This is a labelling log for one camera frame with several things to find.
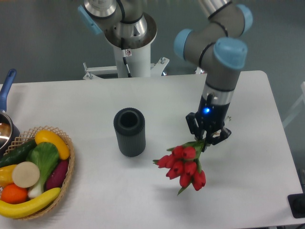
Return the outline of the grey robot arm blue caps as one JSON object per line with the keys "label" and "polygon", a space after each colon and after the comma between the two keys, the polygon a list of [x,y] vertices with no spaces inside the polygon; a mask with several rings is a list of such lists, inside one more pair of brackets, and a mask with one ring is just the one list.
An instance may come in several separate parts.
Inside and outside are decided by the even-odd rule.
{"label": "grey robot arm blue caps", "polygon": [[[245,5],[230,0],[202,0],[209,24],[199,32],[180,31],[174,52],[207,74],[197,112],[186,116],[187,124],[203,149],[227,139],[224,126],[247,46],[239,40],[253,23]],[[112,45],[120,78],[151,76],[151,43],[156,37],[154,19],[144,12],[140,0],[86,0],[78,7],[84,24],[95,34],[104,33]]]}

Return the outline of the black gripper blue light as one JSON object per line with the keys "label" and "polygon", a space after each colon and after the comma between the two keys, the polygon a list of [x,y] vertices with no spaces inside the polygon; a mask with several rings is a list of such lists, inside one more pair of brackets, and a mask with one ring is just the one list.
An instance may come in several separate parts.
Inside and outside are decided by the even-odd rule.
{"label": "black gripper blue light", "polygon": [[[202,152],[210,145],[214,146],[226,140],[232,134],[231,130],[224,127],[224,119],[229,105],[230,103],[226,105],[208,103],[205,98],[201,97],[198,111],[196,113],[190,112],[186,116],[190,133],[195,136],[196,140],[203,140],[204,132],[207,132]],[[220,129],[219,135],[214,136],[216,131]]]}

